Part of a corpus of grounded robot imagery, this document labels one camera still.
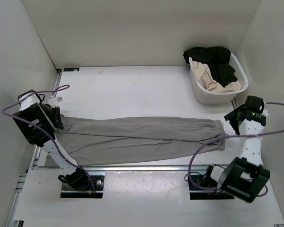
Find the grey trousers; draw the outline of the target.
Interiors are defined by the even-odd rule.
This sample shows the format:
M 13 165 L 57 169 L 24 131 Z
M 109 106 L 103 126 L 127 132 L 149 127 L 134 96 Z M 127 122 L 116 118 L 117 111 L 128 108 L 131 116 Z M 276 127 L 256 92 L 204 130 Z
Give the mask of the grey trousers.
M 159 161 L 224 150 L 220 120 L 179 117 L 128 117 L 107 120 L 61 117 L 56 137 L 81 166 Z

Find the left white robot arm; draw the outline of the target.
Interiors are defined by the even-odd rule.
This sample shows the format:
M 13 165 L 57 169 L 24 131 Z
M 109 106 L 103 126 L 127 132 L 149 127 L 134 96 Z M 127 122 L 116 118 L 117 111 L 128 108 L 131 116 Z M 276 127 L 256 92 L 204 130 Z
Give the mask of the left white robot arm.
M 58 179 L 77 190 L 93 190 L 89 174 L 71 158 L 57 139 L 58 130 L 63 130 L 59 98 L 43 104 L 41 95 L 33 89 L 18 96 L 20 109 L 13 114 L 14 121 L 26 140 L 41 147 L 62 170 Z

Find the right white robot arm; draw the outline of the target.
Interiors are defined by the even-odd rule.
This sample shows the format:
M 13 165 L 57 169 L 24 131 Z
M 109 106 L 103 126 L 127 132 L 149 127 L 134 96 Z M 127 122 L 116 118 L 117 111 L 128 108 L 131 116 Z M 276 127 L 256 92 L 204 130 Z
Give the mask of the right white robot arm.
M 239 155 L 226 168 L 209 166 L 203 177 L 205 187 L 217 187 L 248 203 L 259 195 L 270 178 L 261 158 L 260 134 L 266 125 L 264 107 L 262 98 L 248 96 L 244 104 L 224 116 L 240 136 Z

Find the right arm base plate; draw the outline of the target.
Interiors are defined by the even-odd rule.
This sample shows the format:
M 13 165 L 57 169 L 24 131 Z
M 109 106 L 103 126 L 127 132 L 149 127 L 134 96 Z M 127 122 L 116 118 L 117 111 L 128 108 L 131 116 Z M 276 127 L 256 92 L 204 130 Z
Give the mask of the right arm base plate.
M 205 188 L 216 188 L 217 182 L 202 175 L 198 172 L 191 172 L 191 178 L 195 184 Z M 234 197 L 219 190 L 203 190 L 195 187 L 188 179 L 188 174 L 185 175 L 184 180 L 188 182 L 190 200 L 233 200 Z

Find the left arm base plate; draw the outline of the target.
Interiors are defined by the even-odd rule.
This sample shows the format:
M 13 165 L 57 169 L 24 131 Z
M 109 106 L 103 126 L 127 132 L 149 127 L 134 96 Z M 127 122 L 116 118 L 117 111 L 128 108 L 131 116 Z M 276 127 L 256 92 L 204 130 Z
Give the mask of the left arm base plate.
M 87 177 L 86 180 L 80 180 L 79 185 L 71 186 L 67 183 L 65 176 L 59 175 L 58 179 L 62 182 L 60 197 L 61 198 L 80 198 L 80 199 L 102 199 L 105 174 L 90 174 L 93 182 L 91 185 L 90 179 Z

